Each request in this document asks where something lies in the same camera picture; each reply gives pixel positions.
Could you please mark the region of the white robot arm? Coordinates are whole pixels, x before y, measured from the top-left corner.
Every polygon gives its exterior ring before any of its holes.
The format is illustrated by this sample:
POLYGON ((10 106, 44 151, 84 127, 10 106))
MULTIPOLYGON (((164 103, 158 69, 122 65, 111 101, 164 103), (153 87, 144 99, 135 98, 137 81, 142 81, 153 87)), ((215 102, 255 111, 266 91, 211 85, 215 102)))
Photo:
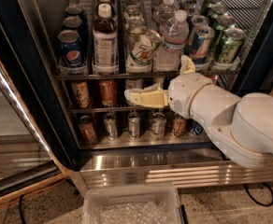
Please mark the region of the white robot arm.
POLYGON ((126 90, 124 96, 134 105, 168 105, 180 116, 195 120, 210 141, 242 167, 261 168, 273 158, 273 96, 254 92, 238 97, 197 73, 186 55, 181 57, 180 74, 166 90, 154 84, 126 90))

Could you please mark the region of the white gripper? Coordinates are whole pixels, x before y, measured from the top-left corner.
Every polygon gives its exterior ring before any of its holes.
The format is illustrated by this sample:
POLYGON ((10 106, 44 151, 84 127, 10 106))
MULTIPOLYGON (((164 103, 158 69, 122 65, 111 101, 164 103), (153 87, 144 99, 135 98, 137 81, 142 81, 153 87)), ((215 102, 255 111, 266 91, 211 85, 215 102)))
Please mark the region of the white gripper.
POLYGON ((210 78, 195 73, 195 66, 189 56, 181 56, 180 75, 170 81, 167 90, 163 90, 159 83, 144 89, 127 89, 124 91, 126 100, 133 105, 148 108, 164 108, 189 119, 190 107, 195 95, 205 86, 211 85, 210 78))

